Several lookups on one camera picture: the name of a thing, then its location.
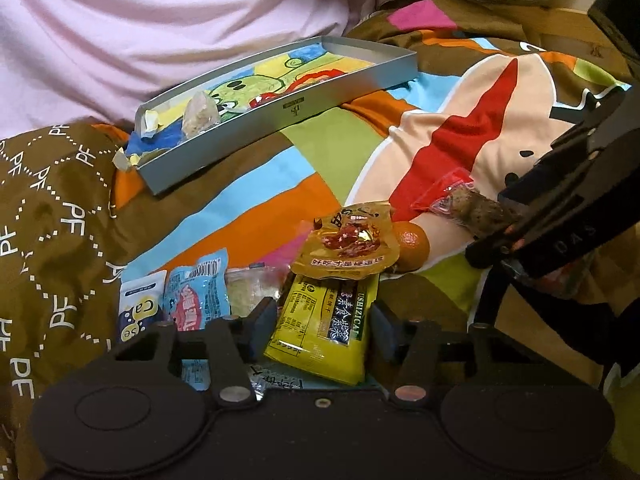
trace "gold snack wrapper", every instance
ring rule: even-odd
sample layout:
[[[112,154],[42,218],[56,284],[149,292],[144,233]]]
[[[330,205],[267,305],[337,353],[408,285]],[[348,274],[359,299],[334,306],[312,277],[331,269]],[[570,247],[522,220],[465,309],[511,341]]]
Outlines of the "gold snack wrapper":
[[[291,264],[295,274],[361,280],[379,274],[398,259],[400,249],[388,202],[343,207],[316,220],[314,227]]]
[[[364,380],[369,307],[378,275],[359,282],[296,276],[264,354],[344,384]]]

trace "screw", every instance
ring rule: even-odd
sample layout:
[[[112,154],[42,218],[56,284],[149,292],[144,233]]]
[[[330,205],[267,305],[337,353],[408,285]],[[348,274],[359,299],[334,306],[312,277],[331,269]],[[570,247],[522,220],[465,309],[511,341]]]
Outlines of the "screw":
[[[406,400],[407,402],[416,402],[422,400],[427,396],[427,390],[420,386],[414,386],[413,384],[406,384],[396,388],[396,397],[400,400]]]
[[[324,397],[316,399],[315,405],[316,408],[328,408],[331,405],[331,399],[325,399]]]
[[[220,399],[226,402],[242,402],[251,396],[251,392],[244,386],[227,386],[220,390]]]

